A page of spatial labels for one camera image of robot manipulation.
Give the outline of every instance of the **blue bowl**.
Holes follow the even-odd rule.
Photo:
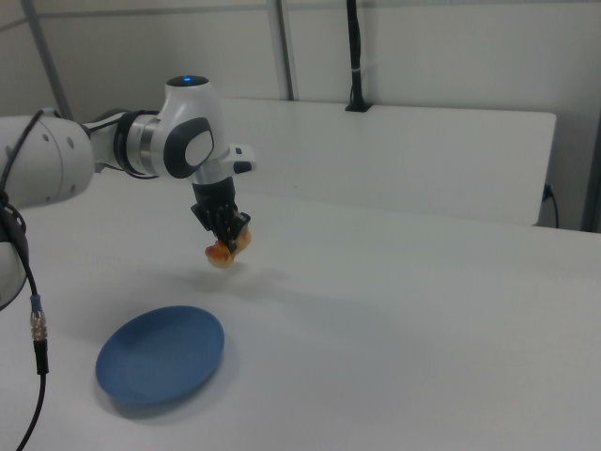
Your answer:
[[[221,323],[197,307],[170,306],[121,327],[96,361],[100,387],[115,401],[136,406],[171,402],[200,387],[223,355]]]

